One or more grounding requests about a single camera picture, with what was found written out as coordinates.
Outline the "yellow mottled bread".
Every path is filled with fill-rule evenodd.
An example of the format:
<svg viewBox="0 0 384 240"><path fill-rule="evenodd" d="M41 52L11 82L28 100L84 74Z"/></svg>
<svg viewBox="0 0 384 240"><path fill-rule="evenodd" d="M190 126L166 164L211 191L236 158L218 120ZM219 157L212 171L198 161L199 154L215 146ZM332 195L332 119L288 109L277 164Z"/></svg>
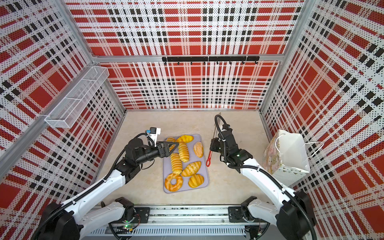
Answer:
<svg viewBox="0 0 384 240"><path fill-rule="evenodd" d="M187 143L192 142L193 140L194 140L194 137L191 135L182 135L179 138L177 138L176 142L178 142L178 143L184 142L187 144Z"/></svg>

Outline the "red handled metal tongs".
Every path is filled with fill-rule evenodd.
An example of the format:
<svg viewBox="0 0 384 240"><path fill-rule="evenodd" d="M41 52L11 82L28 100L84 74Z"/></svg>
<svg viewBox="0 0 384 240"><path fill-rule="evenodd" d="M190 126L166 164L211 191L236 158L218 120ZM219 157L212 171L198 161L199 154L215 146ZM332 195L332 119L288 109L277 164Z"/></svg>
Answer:
<svg viewBox="0 0 384 240"><path fill-rule="evenodd" d="M218 126L219 126L219 129L222 130L222 127L221 127L221 119L220 118L217 118L217 123L218 123ZM216 127L216 124L214 125L214 135L213 135L213 138L211 139L211 143L210 143L210 148L209 148L209 155L208 155L208 158L206 160L206 166L207 167L210 167L211 165L211 160L212 160L212 154L213 154L213 151L211 150L212 148L212 145L214 143L214 138L218 138L218 134L219 134L219 131L218 131L218 128Z"/></svg>

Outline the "round sugared bun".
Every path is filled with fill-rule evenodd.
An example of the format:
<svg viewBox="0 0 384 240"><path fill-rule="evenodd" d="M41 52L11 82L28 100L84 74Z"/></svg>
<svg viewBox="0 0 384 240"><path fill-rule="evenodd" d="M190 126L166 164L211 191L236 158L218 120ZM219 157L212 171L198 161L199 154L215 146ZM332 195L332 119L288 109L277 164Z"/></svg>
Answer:
<svg viewBox="0 0 384 240"><path fill-rule="evenodd" d="M204 147L202 142L196 142L194 145L194 153L198 158L202 158L204 156Z"/></svg>

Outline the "cartoon animal paper bag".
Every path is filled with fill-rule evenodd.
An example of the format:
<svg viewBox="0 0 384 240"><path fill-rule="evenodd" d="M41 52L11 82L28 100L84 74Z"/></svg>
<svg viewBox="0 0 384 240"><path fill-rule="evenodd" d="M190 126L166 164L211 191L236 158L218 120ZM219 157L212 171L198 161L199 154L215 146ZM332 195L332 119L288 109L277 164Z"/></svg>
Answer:
<svg viewBox="0 0 384 240"><path fill-rule="evenodd" d="M306 177L311 171L310 159L324 142L305 142L301 134L278 130L263 154L262 167L286 186Z"/></svg>

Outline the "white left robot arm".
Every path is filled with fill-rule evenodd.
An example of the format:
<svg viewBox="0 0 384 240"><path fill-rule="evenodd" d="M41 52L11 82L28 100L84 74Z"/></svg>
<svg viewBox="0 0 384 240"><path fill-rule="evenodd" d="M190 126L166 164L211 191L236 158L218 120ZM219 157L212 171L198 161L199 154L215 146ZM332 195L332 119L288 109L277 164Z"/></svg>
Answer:
<svg viewBox="0 0 384 240"><path fill-rule="evenodd" d="M130 140L105 177L61 204L51 203L44 209L32 239L80 240L105 224L118 220L139 220L141 217L136 213L134 204L123 197L96 211L92 208L131 181L140 172L143 163L169 157L178 146L177 142L158 142L147 146L140 138Z"/></svg>

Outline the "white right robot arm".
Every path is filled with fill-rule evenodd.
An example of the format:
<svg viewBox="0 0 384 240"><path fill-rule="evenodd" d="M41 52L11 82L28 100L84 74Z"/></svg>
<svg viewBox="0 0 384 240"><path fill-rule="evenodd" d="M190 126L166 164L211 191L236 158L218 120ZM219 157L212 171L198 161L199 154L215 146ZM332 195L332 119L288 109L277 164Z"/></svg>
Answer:
<svg viewBox="0 0 384 240"><path fill-rule="evenodd" d="M242 203L244 219L262 219L276 226L287 240L317 239L317 220L309 195L285 186L264 170L249 152L238 147L231 128L218 129L210 149L220 153L221 162L251 180L272 201L268 204L248 198Z"/></svg>

